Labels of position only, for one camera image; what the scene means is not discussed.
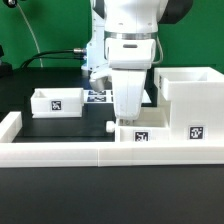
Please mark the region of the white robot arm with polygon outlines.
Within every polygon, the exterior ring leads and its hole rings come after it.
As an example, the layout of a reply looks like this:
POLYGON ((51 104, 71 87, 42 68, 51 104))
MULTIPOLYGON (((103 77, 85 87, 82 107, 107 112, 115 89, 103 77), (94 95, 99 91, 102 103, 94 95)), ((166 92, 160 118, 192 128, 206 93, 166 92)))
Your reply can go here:
POLYGON ((90 0, 92 37, 86 46, 84 70, 100 92, 112 82, 115 117, 139 117, 147 71, 161 61, 160 24, 175 24, 190 11, 193 0, 90 0))

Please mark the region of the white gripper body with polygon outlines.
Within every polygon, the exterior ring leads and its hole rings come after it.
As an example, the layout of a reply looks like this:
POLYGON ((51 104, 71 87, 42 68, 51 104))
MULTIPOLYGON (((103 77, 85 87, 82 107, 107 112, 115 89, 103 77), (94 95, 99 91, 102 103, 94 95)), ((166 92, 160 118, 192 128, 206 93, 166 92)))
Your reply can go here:
POLYGON ((155 51, 154 39, 106 39, 105 55, 111 69, 114 112, 117 119, 138 119, 146 74, 152 66, 155 51))

